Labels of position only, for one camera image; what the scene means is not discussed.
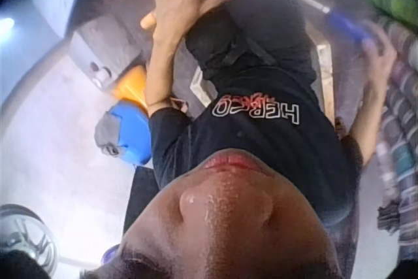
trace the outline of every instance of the wrist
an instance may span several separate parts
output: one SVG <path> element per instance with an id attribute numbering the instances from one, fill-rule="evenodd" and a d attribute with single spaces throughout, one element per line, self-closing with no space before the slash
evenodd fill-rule
<path id="1" fill-rule="evenodd" d="M 182 40 L 182 36 L 175 34 L 175 32 L 164 32 L 157 26 L 152 35 L 152 39 L 154 46 L 177 49 Z"/>
<path id="2" fill-rule="evenodd" d="M 364 94 L 369 95 L 374 100 L 385 101 L 387 91 L 387 80 L 371 80 L 366 84 Z"/>

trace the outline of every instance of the light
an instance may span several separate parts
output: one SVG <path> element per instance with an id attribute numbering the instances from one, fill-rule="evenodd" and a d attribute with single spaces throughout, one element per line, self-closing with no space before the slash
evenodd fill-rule
<path id="1" fill-rule="evenodd" d="M 5 36 L 14 26 L 14 20 L 11 18 L 0 20 L 0 37 Z"/>

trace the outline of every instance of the black t-shirt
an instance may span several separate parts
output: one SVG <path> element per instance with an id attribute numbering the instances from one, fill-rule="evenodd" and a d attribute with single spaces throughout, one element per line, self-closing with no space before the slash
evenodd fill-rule
<path id="1" fill-rule="evenodd" d="M 340 142 L 310 86 L 285 71 L 248 69 L 194 122 L 164 108 L 150 118 L 150 129 L 160 189 L 213 153 L 239 148 L 290 180 L 325 225 L 353 206 L 358 153 Z"/>

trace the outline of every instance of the green object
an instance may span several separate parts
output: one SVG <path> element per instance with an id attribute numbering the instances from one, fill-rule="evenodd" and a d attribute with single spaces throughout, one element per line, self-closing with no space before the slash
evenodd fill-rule
<path id="1" fill-rule="evenodd" d="M 373 0 L 375 6 L 397 20 L 418 26 L 418 0 Z"/>

